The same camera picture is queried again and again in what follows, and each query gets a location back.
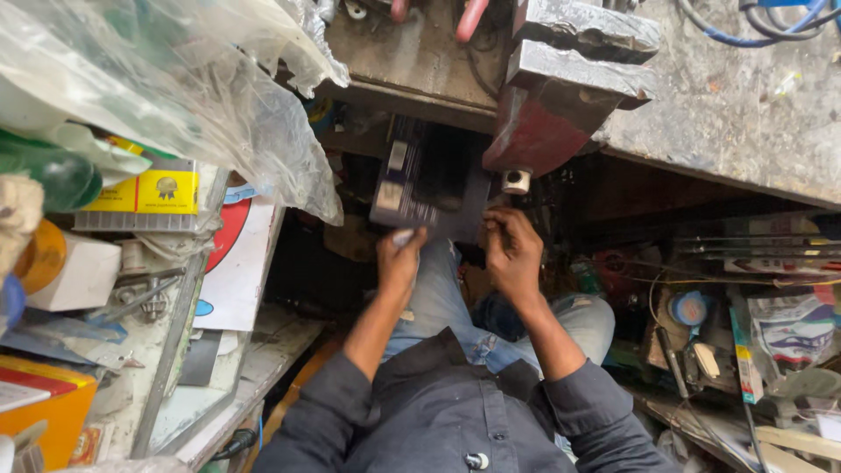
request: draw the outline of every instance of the dirty workbench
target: dirty workbench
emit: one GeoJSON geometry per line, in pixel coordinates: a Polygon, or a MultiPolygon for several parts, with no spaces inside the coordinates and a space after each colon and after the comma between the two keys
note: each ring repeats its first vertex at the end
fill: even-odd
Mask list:
{"type": "MultiPolygon", "coordinates": [[[[754,35],[735,0],[701,5],[720,29],[754,35]]],[[[356,21],[340,8],[326,38],[352,85],[324,84],[323,93],[493,131],[495,101],[453,39],[448,0],[423,2],[402,25],[371,11],[356,21]]],[[[706,38],[674,2],[646,2],[636,14],[660,22],[660,52],[647,63],[659,76],[658,100],[611,116],[594,137],[606,153],[841,209],[841,62],[833,62],[841,40],[833,24],[813,40],[740,50],[706,38]]],[[[504,67],[502,36],[490,51],[474,53],[486,82],[504,67]]]]}

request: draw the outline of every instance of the man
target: man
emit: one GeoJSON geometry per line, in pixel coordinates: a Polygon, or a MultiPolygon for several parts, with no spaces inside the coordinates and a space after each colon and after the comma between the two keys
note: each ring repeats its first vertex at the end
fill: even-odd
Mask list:
{"type": "Polygon", "coordinates": [[[473,326],[450,242],[424,247],[426,229],[404,247],[387,236],[377,297],[301,390],[255,471],[675,471],[598,366],[610,307],[572,295],[555,315],[538,289],[542,241],[528,219],[500,208],[484,218],[492,281],[528,338],[473,326]]]}

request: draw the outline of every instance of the clear plastic bag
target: clear plastic bag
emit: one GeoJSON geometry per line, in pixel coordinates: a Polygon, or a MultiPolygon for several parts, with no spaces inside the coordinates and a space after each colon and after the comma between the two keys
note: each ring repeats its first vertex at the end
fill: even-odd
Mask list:
{"type": "Polygon", "coordinates": [[[78,120],[233,168],[261,194],[340,225],[306,113],[260,65],[273,72],[283,58],[304,96],[324,78],[349,79],[325,55],[323,23],[319,37],[308,22],[314,9],[283,1],[0,0],[0,74],[78,120]]]}

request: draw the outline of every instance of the blue jeans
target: blue jeans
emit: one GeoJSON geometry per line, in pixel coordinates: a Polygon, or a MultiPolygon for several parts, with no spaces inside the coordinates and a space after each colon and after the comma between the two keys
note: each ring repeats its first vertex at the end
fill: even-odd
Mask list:
{"type": "MultiPolygon", "coordinates": [[[[385,348],[383,361],[450,327],[471,364],[485,364],[497,373],[518,359],[540,364],[528,337],[508,342],[477,328],[458,288],[461,253],[448,240],[427,243],[420,250],[415,289],[385,348]]],[[[550,305],[558,322],[593,363],[601,364],[613,338],[613,310],[594,295],[571,294],[550,305]]]]}

